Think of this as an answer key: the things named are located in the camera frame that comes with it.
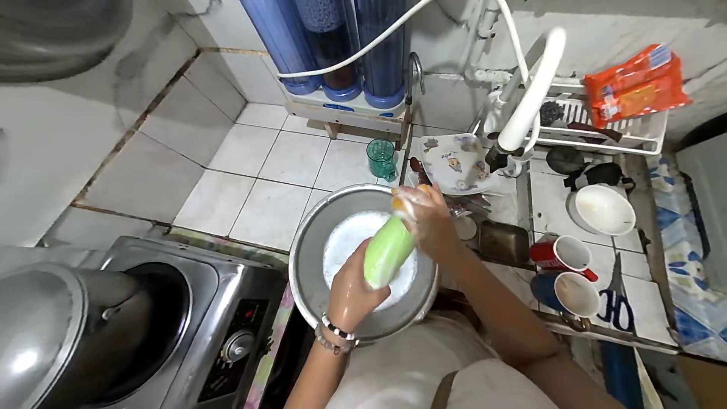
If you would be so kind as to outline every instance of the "hand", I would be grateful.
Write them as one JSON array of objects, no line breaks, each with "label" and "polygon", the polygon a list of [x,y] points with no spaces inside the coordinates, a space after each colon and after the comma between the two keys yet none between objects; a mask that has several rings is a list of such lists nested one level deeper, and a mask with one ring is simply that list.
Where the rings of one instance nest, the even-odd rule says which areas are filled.
[{"label": "hand", "polygon": [[404,225],[414,236],[419,248],[436,263],[464,250],[465,246],[457,236],[444,196],[436,183],[423,190],[399,186],[396,195],[411,205],[409,209],[413,214],[403,219]]},{"label": "hand", "polygon": [[391,294],[388,286],[372,290],[364,279],[364,254],[370,241],[362,241],[331,284],[328,318],[333,325],[347,333],[352,333],[361,320]]}]

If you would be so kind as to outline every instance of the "control panel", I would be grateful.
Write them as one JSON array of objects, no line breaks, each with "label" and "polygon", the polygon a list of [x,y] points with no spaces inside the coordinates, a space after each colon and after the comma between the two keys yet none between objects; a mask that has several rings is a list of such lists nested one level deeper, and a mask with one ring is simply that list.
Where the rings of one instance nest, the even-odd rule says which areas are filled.
[{"label": "control panel", "polygon": [[267,308],[268,300],[240,300],[197,402],[237,390],[250,357],[255,356],[252,347],[260,336],[260,326]]}]

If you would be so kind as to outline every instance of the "blue filter cartridge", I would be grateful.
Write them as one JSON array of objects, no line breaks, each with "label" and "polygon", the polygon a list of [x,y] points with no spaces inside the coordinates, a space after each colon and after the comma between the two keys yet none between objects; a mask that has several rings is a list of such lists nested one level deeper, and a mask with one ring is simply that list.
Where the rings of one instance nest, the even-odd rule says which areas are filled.
[{"label": "blue filter cartridge", "polygon": [[[374,41],[406,11],[405,0],[356,0],[361,47]],[[370,106],[389,109],[404,99],[404,28],[363,56],[363,94]]]},{"label": "blue filter cartridge", "polygon": [[[313,57],[305,28],[293,0],[240,0],[276,68],[283,74],[313,71]],[[323,84],[321,76],[282,79],[294,95],[307,95]]]},{"label": "blue filter cartridge", "polygon": [[[344,0],[295,0],[295,4],[313,48],[313,56],[322,68],[338,64],[353,55],[350,31],[353,24],[349,26],[347,21]],[[324,74],[323,81],[326,96],[336,102],[350,101],[361,93],[355,63]]]}]

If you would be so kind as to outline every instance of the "green plastic cup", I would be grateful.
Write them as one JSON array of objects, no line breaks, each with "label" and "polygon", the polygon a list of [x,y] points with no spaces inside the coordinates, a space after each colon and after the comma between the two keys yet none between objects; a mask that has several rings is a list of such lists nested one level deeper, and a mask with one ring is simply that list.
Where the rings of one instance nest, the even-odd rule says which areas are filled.
[{"label": "green plastic cup", "polygon": [[377,178],[387,182],[396,179],[396,163],[394,162],[394,144],[388,139],[374,139],[366,147],[369,156],[369,170]]}]

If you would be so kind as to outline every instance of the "faucet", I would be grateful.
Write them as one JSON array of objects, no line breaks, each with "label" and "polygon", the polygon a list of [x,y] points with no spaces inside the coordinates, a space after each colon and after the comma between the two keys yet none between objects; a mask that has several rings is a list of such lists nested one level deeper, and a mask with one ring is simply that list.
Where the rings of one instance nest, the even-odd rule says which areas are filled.
[{"label": "faucet", "polygon": [[[553,83],[565,47],[566,30],[562,27],[551,28],[535,41],[533,47],[528,50],[525,61],[527,66],[532,67],[538,60],[541,60],[540,66],[518,103],[518,107],[512,115],[509,115],[509,119],[505,120],[507,115],[503,111],[505,104],[513,98],[523,80],[520,70],[515,70],[502,91],[493,91],[488,95],[486,118],[478,125],[483,127],[485,136],[490,132],[499,132],[497,142],[485,156],[485,163],[490,166],[490,172],[507,166],[509,155],[522,156],[535,145],[540,132],[540,123],[535,121],[535,118],[540,112],[540,106],[547,96],[550,84]],[[530,141],[524,148],[521,148],[531,126],[533,132]]]},{"label": "faucet", "polygon": [[417,79],[419,80],[419,88],[422,90],[424,95],[424,70],[422,70],[422,61],[419,60],[419,55],[416,52],[409,53],[409,75],[406,76],[406,104],[411,105],[413,99],[411,97],[411,89],[414,86],[414,73],[416,72]]}]

